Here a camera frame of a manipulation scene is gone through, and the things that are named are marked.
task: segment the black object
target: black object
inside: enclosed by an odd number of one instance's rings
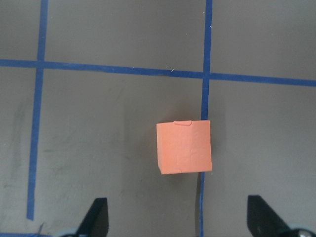
[[[305,229],[290,229],[259,195],[248,196],[247,226],[254,237],[316,237]]]
[[[106,237],[109,231],[108,202],[96,198],[75,234],[62,237]]]

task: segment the vertical blue line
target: vertical blue line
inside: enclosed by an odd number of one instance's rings
[[[48,14],[48,0],[41,0],[37,60],[42,61],[42,62],[45,60],[47,14]],[[43,86],[43,68],[37,67],[36,79],[35,79],[34,103],[33,103],[28,200],[27,200],[27,213],[26,213],[26,217],[29,220],[34,220],[35,186],[36,186],[36,171],[37,171],[37,160],[38,160],[42,86]]]
[[[208,97],[209,97],[209,81],[210,81],[210,69],[211,69],[212,8],[213,8],[212,0],[206,0],[201,120],[208,119]],[[204,177],[205,177],[205,173],[202,172],[200,176],[200,195],[199,195],[199,236],[200,237],[204,237],[204,227],[203,227]]]

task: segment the block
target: block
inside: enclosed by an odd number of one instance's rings
[[[162,174],[211,171],[210,121],[158,123],[157,150]]]

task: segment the cube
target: cube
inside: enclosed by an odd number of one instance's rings
[[[211,171],[210,121],[158,123],[157,150],[162,174]]]

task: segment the horizontal blue line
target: horizontal blue line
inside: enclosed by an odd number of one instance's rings
[[[17,68],[43,68],[43,69],[60,69],[60,70],[74,70],[74,71],[97,71],[106,73],[119,74],[133,74],[145,76],[169,76],[176,78],[203,78],[203,72],[190,72],[178,70],[162,70],[162,69],[147,69],[147,68],[133,68],[133,67],[117,67],[117,66],[103,66],[93,64],[74,64],[74,63],[59,63],[59,62],[40,62],[29,60],[10,60],[0,59],[0,66],[2,67],[17,67]],[[284,85],[301,85],[301,86],[316,86],[316,80],[306,79],[291,79],[291,78],[273,78],[261,76],[246,76],[222,73],[210,73],[211,80],[229,80],[229,81],[243,81],[269,84],[284,84]]]
[[[0,233],[0,237],[50,237],[38,234],[15,234],[15,233]]]

